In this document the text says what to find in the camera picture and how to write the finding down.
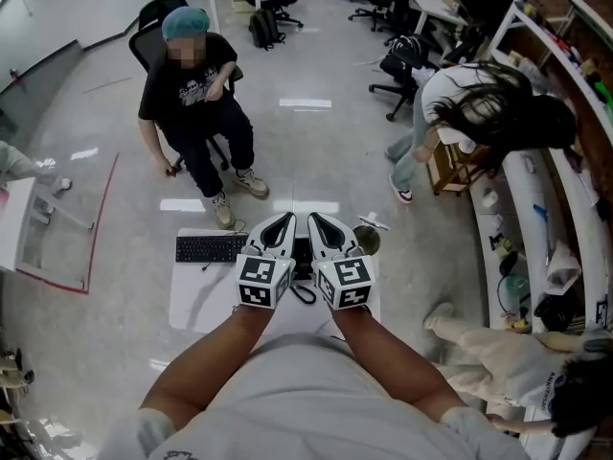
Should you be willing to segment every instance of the red line on floor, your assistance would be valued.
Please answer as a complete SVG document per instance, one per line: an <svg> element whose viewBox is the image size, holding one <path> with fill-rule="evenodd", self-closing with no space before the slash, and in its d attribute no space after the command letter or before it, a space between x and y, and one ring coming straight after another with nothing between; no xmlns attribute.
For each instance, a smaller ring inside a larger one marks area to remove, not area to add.
<svg viewBox="0 0 613 460"><path fill-rule="evenodd" d="M104 186L104 194L102 195L102 203L100 205L100 211L98 212L98 218L96 219L96 226L94 227L94 240L92 240L92 250L89 254L89 266L87 267L87 288L86 289L75 289L73 287L64 287L62 285L58 285L56 283L52 283L51 281L47 281L40 276L34 276L29 272L22 271L21 269L17 269L17 272L30 276L31 278L36 279L37 281L41 281L45 285L49 285L53 288L63 289L65 291L70 291L72 293L76 293L79 295L89 295L89 286L92 276L92 267L94 265L94 252L96 251L96 241L98 240L98 230L100 228L100 220L102 218L102 211L104 209L104 204L106 202L106 196L108 195L108 188L111 185L111 179L113 178L113 174L115 173L115 167L117 166L117 161L119 160L119 153L115 155L115 160L113 161L113 166L111 167L111 172L108 175L108 179L106 179L106 186Z"/></svg>

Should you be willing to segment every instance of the black backpack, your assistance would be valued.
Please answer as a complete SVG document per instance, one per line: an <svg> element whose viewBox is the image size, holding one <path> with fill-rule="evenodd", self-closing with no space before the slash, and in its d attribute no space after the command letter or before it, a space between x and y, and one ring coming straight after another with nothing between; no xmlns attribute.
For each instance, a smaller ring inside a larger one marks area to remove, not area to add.
<svg viewBox="0 0 613 460"><path fill-rule="evenodd" d="M275 14L272 11L263 9L255 11L249 20L249 31L251 31L256 48L263 48L266 51L273 48L276 42L285 41L285 34L279 32Z"/></svg>

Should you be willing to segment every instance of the black t-shirt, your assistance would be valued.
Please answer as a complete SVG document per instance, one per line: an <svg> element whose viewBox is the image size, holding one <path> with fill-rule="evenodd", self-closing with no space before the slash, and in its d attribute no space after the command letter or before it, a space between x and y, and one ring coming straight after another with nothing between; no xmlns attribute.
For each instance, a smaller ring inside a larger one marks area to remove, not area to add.
<svg viewBox="0 0 613 460"><path fill-rule="evenodd" d="M211 106L203 101L207 90L221 66L236 60L237 52L215 33L207 33L205 59L194 68L181 68L165 52L149 69L138 117L156 121L162 129L201 124Z"/></svg>

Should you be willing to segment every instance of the gray floor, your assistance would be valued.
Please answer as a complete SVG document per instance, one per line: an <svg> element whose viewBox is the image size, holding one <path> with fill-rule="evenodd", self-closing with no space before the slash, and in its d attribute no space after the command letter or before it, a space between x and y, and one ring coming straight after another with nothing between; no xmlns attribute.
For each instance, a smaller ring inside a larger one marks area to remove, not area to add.
<svg viewBox="0 0 613 460"><path fill-rule="evenodd" d="M188 1L207 9L206 0ZM411 109L390 124L384 116L397 96L368 92L369 83L390 80L376 65L354 63L383 55L385 34L348 22L356 7L346 0L300 0L290 11L305 29L288 28L285 45L265 52L250 42L247 17L222 6L222 31L245 73L237 98L255 127L255 168L271 188L265 201L231 186L228 193L247 229L287 209L304 218L305 211L324 208L349 225L377 212L392 227L380 252L383 324L431 356L438 343L420 323L435 301L451 298L460 315L483 318L476 225L468 197L434 197L425 170L411 206L391 193L383 150L407 131ZM181 227L215 228L215 217L206 204L204 214L160 211L162 199L198 198L199 192L186 173L161 179L149 158L136 125L145 77L126 39L89 53L58 91L29 149L74 179L66 199L92 217L119 153L90 294L5 277L6 337L36 372L20 409L48 458L94 455L109 423L138 406L159 374L156 363L197 339L168 322L174 237ZM282 98L330 100L331 108L279 106ZM91 149L98 153L71 160ZM43 266L83 277L91 234L55 215L49 228L33 229L29 247Z"/></svg>

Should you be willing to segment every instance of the keyboard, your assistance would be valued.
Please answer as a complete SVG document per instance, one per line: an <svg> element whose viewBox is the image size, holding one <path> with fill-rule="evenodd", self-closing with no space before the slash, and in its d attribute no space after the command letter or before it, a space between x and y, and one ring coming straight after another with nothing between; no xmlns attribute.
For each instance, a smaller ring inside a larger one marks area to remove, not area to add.
<svg viewBox="0 0 613 460"><path fill-rule="evenodd" d="M248 235L177 237L178 263L235 263Z"/></svg>

